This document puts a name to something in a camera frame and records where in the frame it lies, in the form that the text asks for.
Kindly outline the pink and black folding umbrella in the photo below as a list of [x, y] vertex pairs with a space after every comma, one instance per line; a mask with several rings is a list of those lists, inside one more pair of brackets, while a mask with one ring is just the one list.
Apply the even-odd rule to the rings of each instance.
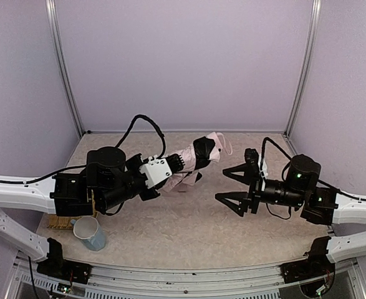
[[200, 170], [212, 162], [218, 163], [222, 152], [232, 155], [233, 147], [220, 132], [212, 132], [197, 138], [185, 149], [175, 151], [181, 156], [184, 167], [167, 179], [160, 190], [162, 192], [187, 192], [201, 179]]

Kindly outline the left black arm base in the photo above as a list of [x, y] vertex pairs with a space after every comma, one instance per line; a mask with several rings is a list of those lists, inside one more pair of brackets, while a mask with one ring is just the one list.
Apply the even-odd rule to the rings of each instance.
[[62, 244], [48, 238], [49, 251], [46, 258], [37, 263], [37, 272], [48, 277], [67, 280], [70, 283], [88, 284], [92, 266], [87, 263], [67, 260], [63, 257]]

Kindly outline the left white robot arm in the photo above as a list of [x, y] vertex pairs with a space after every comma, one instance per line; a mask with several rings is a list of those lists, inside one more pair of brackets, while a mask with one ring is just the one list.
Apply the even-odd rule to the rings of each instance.
[[116, 147], [89, 151], [81, 172], [71, 168], [41, 178], [0, 177], [0, 237], [35, 262], [64, 262], [61, 244], [41, 237], [12, 220], [5, 208], [39, 211], [62, 217], [106, 215], [108, 210], [140, 196], [158, 197], [157, 186], [184, 168], [183, 158], [140, 154], [127, 159]]

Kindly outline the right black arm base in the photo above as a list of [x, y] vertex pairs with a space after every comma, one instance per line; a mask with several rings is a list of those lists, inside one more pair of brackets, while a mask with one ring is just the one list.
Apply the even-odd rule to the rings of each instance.
[[329, 236], [316, 238], [305, 259], [281, 264], [284, 283], [300, 282], [335, 272], [335, 263], [327, 258], [327, 245], [331, 239]]

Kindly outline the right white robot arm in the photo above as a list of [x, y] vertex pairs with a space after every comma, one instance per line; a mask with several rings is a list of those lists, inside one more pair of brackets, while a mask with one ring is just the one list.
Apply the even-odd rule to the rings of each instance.
[[[245, 162], [224, 169], [224, 176], [249, 187], [246, 192], [217, 193], [215, 198], [238, 216], [257, 213], [261, 203], [286, 206], [316, 225], [365, 224], [366, 196], [350, 194], [319, 180], [321, 165], [300, 154], [290, 158], [285, 180], [266, 177], [264, 156], [248, 148]], [[341, 237], [320, 237], [313, 241], [308, 260], [330, 263], [366, 255], [366, 231]]]

